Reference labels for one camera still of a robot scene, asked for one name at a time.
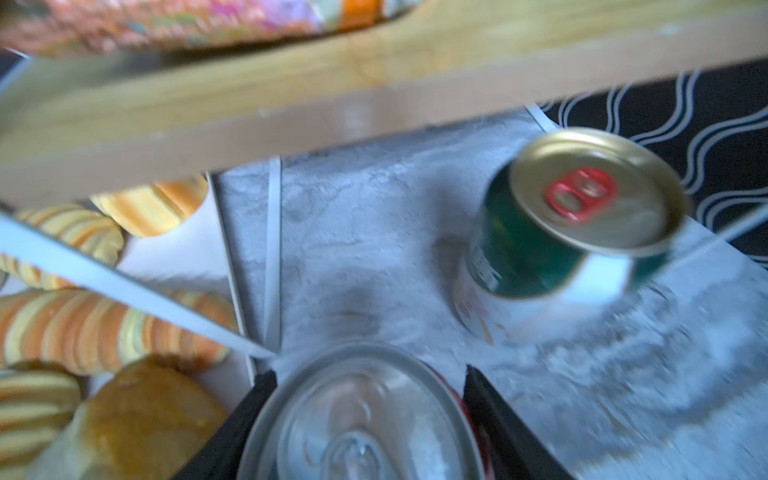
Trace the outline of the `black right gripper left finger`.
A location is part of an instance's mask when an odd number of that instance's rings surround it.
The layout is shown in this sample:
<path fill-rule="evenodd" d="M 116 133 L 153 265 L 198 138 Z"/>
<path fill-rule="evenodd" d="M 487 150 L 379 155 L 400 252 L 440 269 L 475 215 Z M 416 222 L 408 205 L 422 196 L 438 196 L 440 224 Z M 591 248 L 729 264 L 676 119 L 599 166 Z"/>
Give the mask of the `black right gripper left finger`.
<path fill-rule="evenodd" d="M 277 386 L 274 371 L 256 375 L 253 388 L 201 450 L 172 479 L 235 479 L 252 426 Z"/>

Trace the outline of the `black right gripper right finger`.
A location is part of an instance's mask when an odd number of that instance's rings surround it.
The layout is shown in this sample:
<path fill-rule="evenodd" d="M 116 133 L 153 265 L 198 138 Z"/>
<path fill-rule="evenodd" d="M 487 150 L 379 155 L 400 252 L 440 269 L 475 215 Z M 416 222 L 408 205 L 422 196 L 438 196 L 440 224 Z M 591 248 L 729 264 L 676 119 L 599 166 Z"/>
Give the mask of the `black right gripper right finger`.
<path fill-rule="evenodd" d="M 466 370 L 463 402 L 495 479 L 573 479 L 486 376 L 471 365 Z"/>

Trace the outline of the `red cola can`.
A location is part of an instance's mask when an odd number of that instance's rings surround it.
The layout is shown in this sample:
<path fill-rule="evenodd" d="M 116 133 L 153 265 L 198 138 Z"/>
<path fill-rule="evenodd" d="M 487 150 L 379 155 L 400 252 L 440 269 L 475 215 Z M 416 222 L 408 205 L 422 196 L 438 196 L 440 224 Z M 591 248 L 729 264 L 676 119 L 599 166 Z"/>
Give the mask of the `red cola can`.
<path fill-rule="evenodd" d="M 397 347 L 346 343 L 298 368 L 269 396 L 239 479 L 492 479 L 460 395 Z"/>

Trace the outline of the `orange blackcurrant snack bag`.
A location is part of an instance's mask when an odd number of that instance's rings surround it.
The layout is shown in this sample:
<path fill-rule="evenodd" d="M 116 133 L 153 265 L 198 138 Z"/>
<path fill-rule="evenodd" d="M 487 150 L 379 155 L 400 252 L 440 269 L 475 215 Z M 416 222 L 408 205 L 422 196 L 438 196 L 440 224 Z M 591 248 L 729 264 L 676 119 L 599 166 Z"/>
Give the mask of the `orange blackcurrant snack bag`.
<path fill-rule="evenodd" d="M 372 27 L 416 1 L 4 1 L 1 46 L 30 56 L 177 51 Z"/>

